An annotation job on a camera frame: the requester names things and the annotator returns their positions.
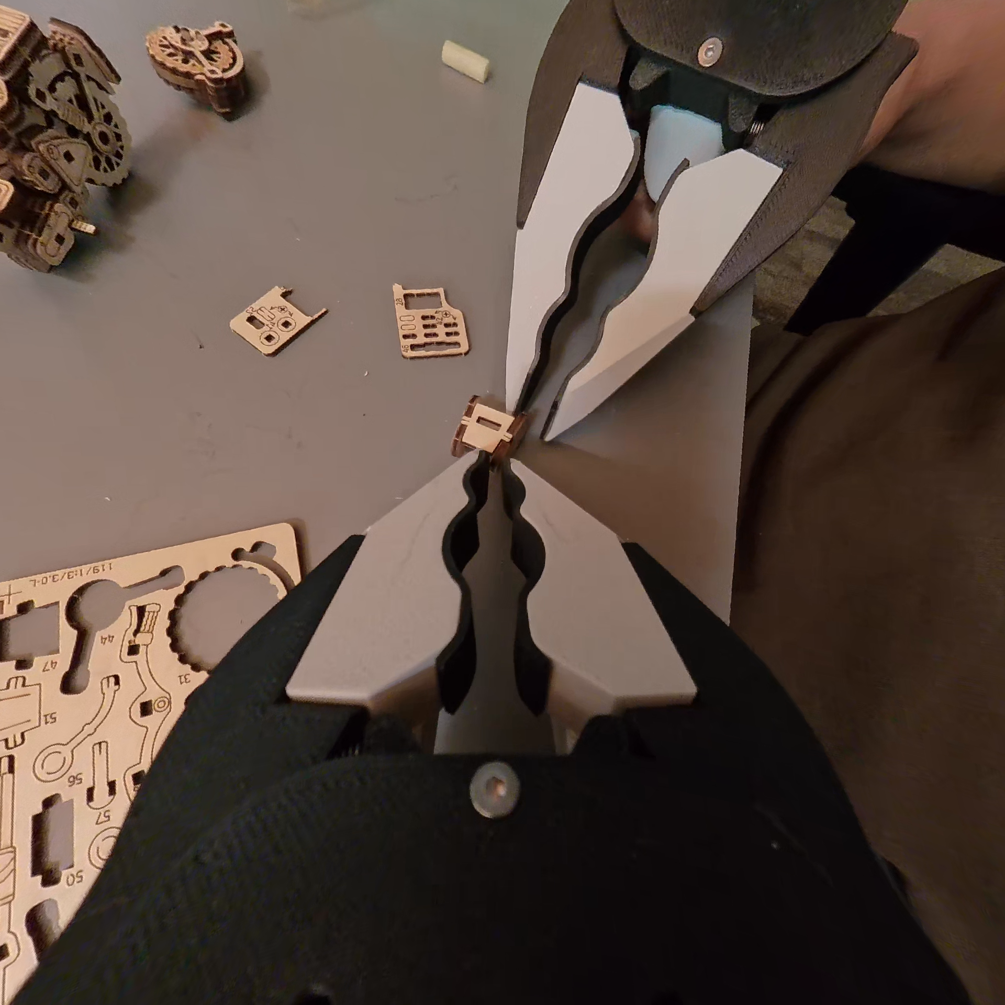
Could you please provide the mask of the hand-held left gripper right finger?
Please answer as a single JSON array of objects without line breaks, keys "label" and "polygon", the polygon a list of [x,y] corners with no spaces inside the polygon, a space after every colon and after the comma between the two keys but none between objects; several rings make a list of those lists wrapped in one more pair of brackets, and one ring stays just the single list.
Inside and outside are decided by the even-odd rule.
[{"label": "hand-held left gripper right finger", "polygon": [[513,666],[522,701],[572,747],[596,716],[688,707],[697,685],[619,537],[528,466],[504,470],[523,575]]}]

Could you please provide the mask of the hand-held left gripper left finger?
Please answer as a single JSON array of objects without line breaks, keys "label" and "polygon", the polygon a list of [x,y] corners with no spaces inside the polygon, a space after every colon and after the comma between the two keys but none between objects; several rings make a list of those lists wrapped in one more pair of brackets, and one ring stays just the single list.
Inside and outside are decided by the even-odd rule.
[{"label": "hand-held left gripper left finger", "polygon": [[474,676],[471,591],[483,457],[467,455],[372,524],[286,685],[290,699],[455,712]]}]

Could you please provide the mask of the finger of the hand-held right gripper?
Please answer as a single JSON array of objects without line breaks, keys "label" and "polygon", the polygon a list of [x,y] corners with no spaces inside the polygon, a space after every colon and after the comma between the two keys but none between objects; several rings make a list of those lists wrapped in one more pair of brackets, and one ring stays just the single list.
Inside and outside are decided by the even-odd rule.
[{"label": "finger of the hand-held right gripper", "polygon": [[553,404],[546,441],[591,414],[694,321],[698,296],[782,172],[746,150],[679,164],[657,206],[647,269],[604,315],[595,350]]},{"label": "finger of the hand-held right gripper", "polygon": [[577,84],[531,210],[517,235],[509,310],[506,404],[523,409],[546,333],[574,300],[579,266],[627,194],[640,157],[622,100]]}]

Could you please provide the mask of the small wooden model assembly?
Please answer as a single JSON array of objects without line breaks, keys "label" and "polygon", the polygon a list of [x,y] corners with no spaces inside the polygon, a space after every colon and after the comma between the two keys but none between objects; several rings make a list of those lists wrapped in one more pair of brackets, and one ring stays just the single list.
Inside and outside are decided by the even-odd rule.
[{"label": "small wooden model assembly", "polygon": [[526,413],[509,415],[473,395],[453,436],[451,455],[462,457],[471,450],[484,451],[492,467],[498,468],[519,448],[528,422]]}]

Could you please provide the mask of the person's right forearm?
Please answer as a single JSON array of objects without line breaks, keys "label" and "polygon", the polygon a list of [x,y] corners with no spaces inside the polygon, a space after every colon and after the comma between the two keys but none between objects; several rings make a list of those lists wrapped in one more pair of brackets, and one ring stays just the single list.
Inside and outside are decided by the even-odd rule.
[{"label": "person's right forearm", "polygon": [[881,102],[857,162],[1003,194],[1003,34],[965,28],[917,41],[918,54]]}]

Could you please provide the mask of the grey desk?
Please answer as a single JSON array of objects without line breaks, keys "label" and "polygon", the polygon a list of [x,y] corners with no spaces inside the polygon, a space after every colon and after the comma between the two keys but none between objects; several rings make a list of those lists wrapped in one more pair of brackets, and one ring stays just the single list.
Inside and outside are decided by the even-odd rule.
[{"label": "grey desk", "polygon": [[[69,11],[125,78],[140,142],[48,274],[2,265],[2,570],[47,571],[301,518],[319,558],[440,473],[462,405],[504,390],[537,7],[410,3],[320,20],[227,8],[254,107],[157,82],[172,6]],[[479,84],[445,40],[488,57]],[[393,285],[443,287],[470,351],[406,359]],[[266,357],[229,322],[272,287],[328,312]]]}]

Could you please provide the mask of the small wooden piece slotted grid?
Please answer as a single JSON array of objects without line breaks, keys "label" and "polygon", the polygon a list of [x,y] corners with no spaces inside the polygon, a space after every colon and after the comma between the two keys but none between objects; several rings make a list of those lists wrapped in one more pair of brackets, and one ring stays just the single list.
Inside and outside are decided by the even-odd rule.
[{"label": "small wooden piece slotted grid", "polygon": [[403,358],[462,357],[470,351],[464,315],[449,304],[443,287],[394,283],[393,301]]}]

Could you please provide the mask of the small white stick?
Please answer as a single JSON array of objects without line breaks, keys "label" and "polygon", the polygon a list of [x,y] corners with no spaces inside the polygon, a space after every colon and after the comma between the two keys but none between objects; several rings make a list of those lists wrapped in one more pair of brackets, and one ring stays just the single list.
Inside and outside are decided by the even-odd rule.
[{"label": "small white stick", "polygon": [[449,39],[442,44],[441,61],[448,69],[479,84],[487,82],[492,71],[488,57]]}]

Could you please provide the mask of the black office chair base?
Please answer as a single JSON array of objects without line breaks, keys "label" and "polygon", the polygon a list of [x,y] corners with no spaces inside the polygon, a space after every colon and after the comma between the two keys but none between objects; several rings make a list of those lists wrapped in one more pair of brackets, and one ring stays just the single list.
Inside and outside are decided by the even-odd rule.
[{"label": "black office chair base", "polygon": [[1004,260],[1004,196],[903,177],[874,166],[850,171],[833,194],[853,225],[786,328],[808,336],[867,316],[945,245]]}]

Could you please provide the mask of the small wooden piece round holes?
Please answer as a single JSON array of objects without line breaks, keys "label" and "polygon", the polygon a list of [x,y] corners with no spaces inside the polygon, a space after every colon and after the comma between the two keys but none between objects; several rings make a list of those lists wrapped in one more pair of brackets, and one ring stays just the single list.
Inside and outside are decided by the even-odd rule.
[{"label": "small wooden piece round holes", "polygon": [[234,317],[230,330],[262,355],[274,356],[328,312],[322,308],[317,314],[305,314],[287,299],[292,292],[290,287],[272,287]]}]

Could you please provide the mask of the small wooden gear assembly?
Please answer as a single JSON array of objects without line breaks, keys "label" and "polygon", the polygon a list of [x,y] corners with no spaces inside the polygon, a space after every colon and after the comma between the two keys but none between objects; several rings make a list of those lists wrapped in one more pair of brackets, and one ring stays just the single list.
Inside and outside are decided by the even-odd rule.
[{"label": "small wooden gear assembly", "polygon": [[247,96],[244,55],[234,28],[217,21],[205,29],[179,25],[152,29],[144,39],[157,75],[222,117],[239,111]]}]

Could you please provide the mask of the large wooden gear model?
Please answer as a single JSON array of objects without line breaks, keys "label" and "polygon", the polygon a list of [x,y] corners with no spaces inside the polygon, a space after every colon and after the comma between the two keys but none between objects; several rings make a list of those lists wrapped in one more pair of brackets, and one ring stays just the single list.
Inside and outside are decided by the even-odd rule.
[{"label": "large wooden gear model", "polygon": [[132,140],[114,102],[118,71],[77,26],[42,31],[1,7],[1,251],[30,270],[55,269],[77,233],[90,186],[130,174]]}]

